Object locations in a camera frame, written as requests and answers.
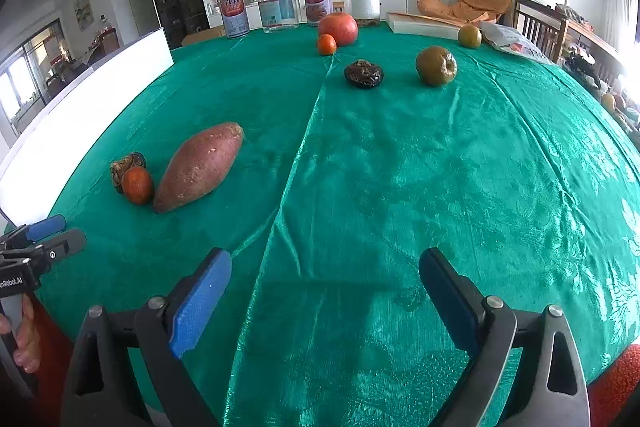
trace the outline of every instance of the door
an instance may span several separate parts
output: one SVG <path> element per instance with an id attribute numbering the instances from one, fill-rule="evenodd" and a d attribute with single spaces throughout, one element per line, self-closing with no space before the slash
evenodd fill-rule
<path id="1" fill-rule="evenodd" d="M 160 27 L 153 0 L 129 0 L 129 4 L 141 37 Z"/>

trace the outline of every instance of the table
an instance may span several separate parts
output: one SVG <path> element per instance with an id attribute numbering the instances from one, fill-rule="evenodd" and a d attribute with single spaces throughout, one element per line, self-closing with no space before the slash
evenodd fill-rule
<path id="1" fill-rule="evenodd" d="M 54 320 L 73 337 L 89 306 L 138 307 L 224 247 L 230 285 L 184 357 L 220 421 L 422 426 L 466 364 L 418 279 L 437 246 L 514 308 L 560 303 L 593 380 L 640 326 L 640 156 L 619 126 L 560 68 L 485 44 L 381 25 L 321 57 L 316 36 L 301 25 L 174 51 L 52 211 L 87 237 L 43 277 Z M 431 44 L 459 67 L 438 89 L 414 68 Z M 345 81 L 358 58 L 382 65 L 381 86 Z M 183 140 L 223 121 L 245 139 L 212 194 L 156 215 L 111 187 L 113 159 L 143 152 L 158 183 Z"/>

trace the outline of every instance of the sweet potato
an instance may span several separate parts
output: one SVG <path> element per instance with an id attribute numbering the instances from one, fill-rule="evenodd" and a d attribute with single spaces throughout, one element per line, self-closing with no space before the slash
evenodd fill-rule
<path id="1" fill-rule="evenodd" d="M 222 183 L 242 145 L 235 122 L 220 123 L 184 142 L 169 162 L 154 198 L 154 210 L 168 212 L 191 203 Z"/>

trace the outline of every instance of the finger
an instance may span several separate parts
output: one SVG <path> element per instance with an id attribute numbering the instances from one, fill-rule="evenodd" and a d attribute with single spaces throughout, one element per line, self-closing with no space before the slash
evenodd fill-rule
<path id="1" fill-rule="evenodd" d="M 22 315 L 33 320 L 33 303 L 26 293 L 22 294 Z"/>
<path id="2" fill-rule="evenodd" d="M 24 318 L 18 327 L 18 332 L 15 335 L 15 343 L 22 349 L 29 344 L 35 336 L 35 325 L 33 321 Z"/>
<path id="3" fill-rule="evenodd" d="M 4 315 L 0 315 L 0 335 L 6 335 L 11 332 L 11 323 Z"/>
<path id="4" fill-rule="evenodd" d="M 27 367 L 33 362 L 40 362 L 40 346 L 35 342 L 29 343 L 24 349 L 16 349 L 14 360 L 17 365 Z"/>
<path id="5" fill-rule="evenodd" d="M 25 373 L 35 373 L 40 368 L 40 360 L 33 360 L 24 367 Z"/>

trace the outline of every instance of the can label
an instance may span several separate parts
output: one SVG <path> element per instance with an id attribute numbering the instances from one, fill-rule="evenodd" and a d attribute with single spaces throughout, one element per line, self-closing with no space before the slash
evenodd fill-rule
<path id="1" fill-rule="evenodd" d="M 249 33 L 251 28 L 244 9 L 244 0 L 221 0 L 220 13 L 228 38 L 242 37 Z"/>
<path id="2" fill-rule="evenodd" d="M 332 0 L 305 0 L 306 23 L 318 26 L 320 19 L 334 11 Z"/>
<path id="3" fill-rule="evenodd" d="M 226 17 L 240 15 L 244 11 L 244 0 L 223 0 L 220 3 L 220 11 Z"/>

